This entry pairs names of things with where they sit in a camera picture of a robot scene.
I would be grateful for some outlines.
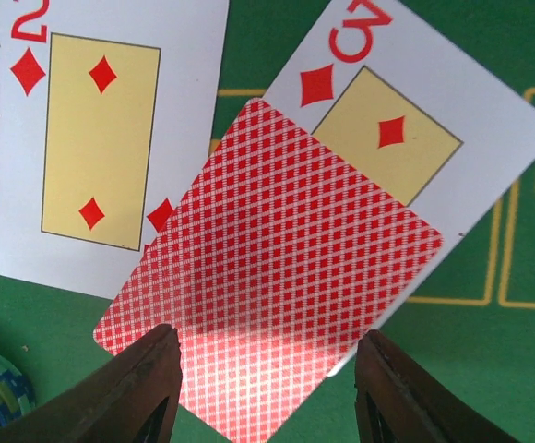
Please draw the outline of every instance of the dark wooden object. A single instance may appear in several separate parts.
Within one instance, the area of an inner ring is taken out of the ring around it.
[[[167,442],[182,387],[177,331],[159,325],[23,419],[0,442]]]
[[[182,386],[177,331],[159,325],[61,396],[0,430],[0,442],[167,442]],[[358,345],[362,443],[512,443],[377,330]]]
[[[512,443],[378,330],[358,345],[356,419],[362,443]]]

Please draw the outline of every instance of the playing card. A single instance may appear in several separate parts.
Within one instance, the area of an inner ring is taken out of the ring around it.
[[[179,331],[181,404],[265,441],[437,253],[439,232],[266,102],[247,103],[95,329]]]
[[[264,97],[445,238],[376,327],[535,159],[535,109],[396,0],[332,0]]]
[[[117,294],[208,158],[227,9],[1,2],[1,275]]]

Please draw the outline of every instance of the red number 2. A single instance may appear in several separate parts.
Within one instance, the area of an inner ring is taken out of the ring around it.
[[[16,22],[13,24],[13,27],[11,28],[11,38],[12,39],[20,39],[20,40],[30,40],[32,42],[40,42],[40,43],[46,43],[46,36],[48,33],[48,27],[46,25],[40,26],[40,34],[38,33],[32,33],[32,32],[23,32],[19,30],[21,25],[28,21],[32,21],[36,18],[42,17],[46,11],[48,10],[48,6],[50,4],[50,0],[42,0],[42,6],[40,9],[34,12],[30,12],[29,14],[26,14],[25,16],[21,16],[16,20]]]
[[[385,11],[376,6],[372,0],[352,0],[348,11],[353,13],[358,6],[366,7],[370,12],[375,14],[372,18],[353,18],[350,20],[343,20],[343,28],[355,28],[363,33],[364,43],[363,48],[356,54],[347,54],[341,51],[338,47],[339,31],[333,28],[329,33],[329,48],[331,52],[340,61],[345,63],[356,63],[364,59],[370,53],[375,37],[372,33],[373,26],[381,26],[389,24],[393,19]]]

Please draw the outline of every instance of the diamond symbol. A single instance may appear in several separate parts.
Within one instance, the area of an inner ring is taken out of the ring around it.
[[[112,71],[112,68],[110,67],[110,64],[105,56],[103,56],[100,62],[90,70],[89,75],[91,78],[93,78],[93,81],[95,81],[95,84],[97,85],[101,94],[103,94],[105,89],[110,86],[110,83],[116,79],[116,75]]]
[[[169,200],[165,198],[159,207],[153,210],[147,218],[149,219],[150,224],[154,226],[155,230],[160,233],[172,212],[172,205]]]
[[[333,65],[301,72],[303,98],[301,106],[333,98]]]
[[[105,217],[104,213],[101,212],[100,207],[95,201],[95,198],[91,198],[85,204],[85,206],[79,210],[79,213],[83,216],[83,220],[85,220],[89,230],[92,230],[93,226],[98,224],[98,222]]]
[[[380,139],[378,141],[378,148],[384,146],[394,145],[396,143],[403,143],[405,138],[403,136],[405,123],[405,115],[392,120],[386,120],[384,122],[378,122],[378,131],[380,133]]]
[[[11,66],[11,72],[18,79],[26,95],[30,94],[36,83],[46,75],[38,65],[30,48],[26,50],[17,63]]]

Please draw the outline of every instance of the red diamond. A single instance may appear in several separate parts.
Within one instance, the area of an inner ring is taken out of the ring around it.
[[[93,226],[105,217],[105,214],[101,212],[95,198],[91,198],[83,208],[79,210],[79,213],[83,216],[83,220],[88,225],[89,230],[93,229]]]
[[[149,219],[150,224],[155,227],[155,230],[160,233],[172,212],[172,205],[169,200],[165,198],[159,207],[153,210],[147,218]]]
[[[380,133],[380,139],[378,141],[378,148],[384,146],[394,145],[396,143],[403,143],[405,138],[403,136],[405,123],[405,115],[392,120],[386,120],[384,122],[378,122],[378,130]]]
[[[103,56],[100,62],[90,70],[89,75],[93,78],[93,81],[95,81],[101,94],[103,94],[105,89],[110,86],[110,83],[116,79],[116,75],[110,68],[110,64],[105,56]]]
[[[301,106],[333,98],[333,65],[301,72],[303,99]]]
[[[38,65],[30,48],[26,50],[17,63],[11,66],[11,72],[18,79],[26,95],[30,94],[36,83],[46,75]]]

